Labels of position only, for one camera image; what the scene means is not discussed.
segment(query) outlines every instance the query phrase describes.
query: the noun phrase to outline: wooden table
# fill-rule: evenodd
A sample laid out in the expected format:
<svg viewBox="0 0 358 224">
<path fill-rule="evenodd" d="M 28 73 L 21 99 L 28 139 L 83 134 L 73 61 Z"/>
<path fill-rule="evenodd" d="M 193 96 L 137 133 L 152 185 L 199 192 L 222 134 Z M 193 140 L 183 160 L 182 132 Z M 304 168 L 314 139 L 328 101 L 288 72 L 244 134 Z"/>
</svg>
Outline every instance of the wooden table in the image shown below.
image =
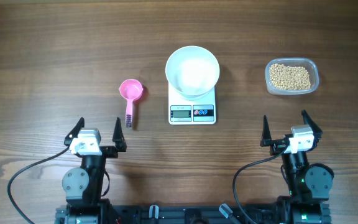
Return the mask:
<svg viewBox="0 0 358 224">
<path fill-rule="evenodd" d="M 220 63 L 215 125 L 168 123 L 165 62 L 186 45 L 207 48 Z M 312 59 L 319 88 L 270 95 L 265 66 L 282 57 Z M 269 156 L 259 147 L 263 115 L 279 138 L 302 124 L 306 109 L 324 131 L 308 159 L 335 171 L 333 222 L 358 223 L 358 1 L 351 0 L 0 6 L 0 223 L 24 223 L 7 197 L 11 176 L 64 149 L 81 116 L 111 143 L 116 117 L 124 119 L 118 87 L 127 78 L 146 92 L 134 128 L 124 128 L 127 152 L 106 166 L 113 204 L 234 205 L 235 171 Z M 241 202 L 288 195 L 281 164 L 241 174 Z M 79 165 L 66 153 L 26 171 L 13 183 L 14 198 L 34 222 L 53 222 L 65 205 L 62 177 Z"/>
</svg>

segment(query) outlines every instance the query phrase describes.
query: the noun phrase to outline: white scale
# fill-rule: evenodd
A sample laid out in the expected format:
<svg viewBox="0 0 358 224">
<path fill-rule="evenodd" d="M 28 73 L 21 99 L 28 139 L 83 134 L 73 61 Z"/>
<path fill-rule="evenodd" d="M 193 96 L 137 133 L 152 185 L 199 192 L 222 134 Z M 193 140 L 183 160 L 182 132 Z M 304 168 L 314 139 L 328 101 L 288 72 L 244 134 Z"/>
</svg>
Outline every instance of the white scale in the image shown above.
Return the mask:
<svg viewBox="0 0 358 224">
<path fill-rule="evenodd" d="M 168 120 L 172 125 L 214 124 L 215 87 L 202 96 L 186 99 L 168 84 Z"/>
</svg>

